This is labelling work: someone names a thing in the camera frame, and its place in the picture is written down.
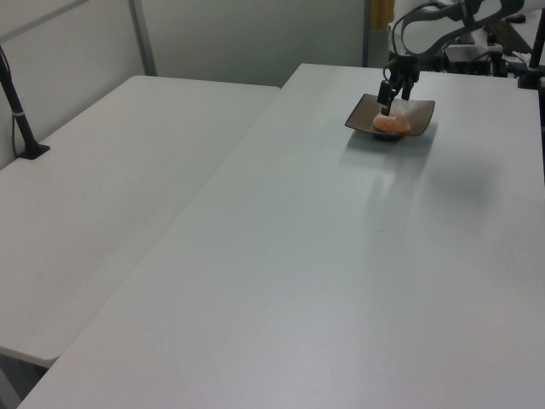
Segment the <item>table surface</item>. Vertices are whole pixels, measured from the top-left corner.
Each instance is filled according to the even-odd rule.
[[[50,366],[278,93],[131,78],[0,172],[0,353]]]
[[[423,137],[301,66],[20,409],[542,409],[537,94],[423,73]]]

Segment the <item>dark bowl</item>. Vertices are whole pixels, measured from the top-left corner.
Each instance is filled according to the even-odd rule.
[[[388,134],[375,128],[373,119],[381,112],[381,109],[382,105],[376,102],[375,95],[365,94],[345,125],[353,130],[372,134],[382,141],[399,141],[406,136],[419,136],[426,131],[432,120],[435,101],[393,101],[392,111],[404,114],[409,120],[411,131],[408,135]]]

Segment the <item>white wall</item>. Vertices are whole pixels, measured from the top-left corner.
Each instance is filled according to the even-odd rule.
[[[282,86],[361,66],[366,0],[141,0],[158,75]]]
[[[2,46],[39,141],[143,73],[128,0],[89,0]],[[0,92],[0,169],[13,160],[10,132],[11,110]]]

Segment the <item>orange food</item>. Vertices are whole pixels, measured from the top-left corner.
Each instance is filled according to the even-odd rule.
[[[391,111],[389,116],[379,113],[373,119],[375,128],[388,134],[408,135],[410,134],[410,123],[407,117],[399,112]]]

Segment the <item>black pole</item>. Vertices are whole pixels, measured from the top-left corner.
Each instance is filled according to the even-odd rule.
[[[539,89],[541,88],[542,74],[539,72],[539,61],[542,58],[543,45],[545,44],[545,9],[542,10],[542,17],[537,28],[536,41],[531,52],[528,71],[519,78],[519,88]]]
[[[34,138],[31,126],[28,124],[28,120],[26,119],[25,111],[20,104],[17,91],[15,91],[14,83],[11,80],[11,72],[8,68],[8,62],[4,59],[5,56],[1,48],[0,53],[0,82],[2,83],[3,91],[8,98],[8,102],[11,106],[11,111],[15,116],[15,120],[17,121],[17,125],[19,126],[20,133],[25,140],[25,151],[20,155],[20,158],[33,160],[46,153],[49,150],[49,147],[40,145]]]

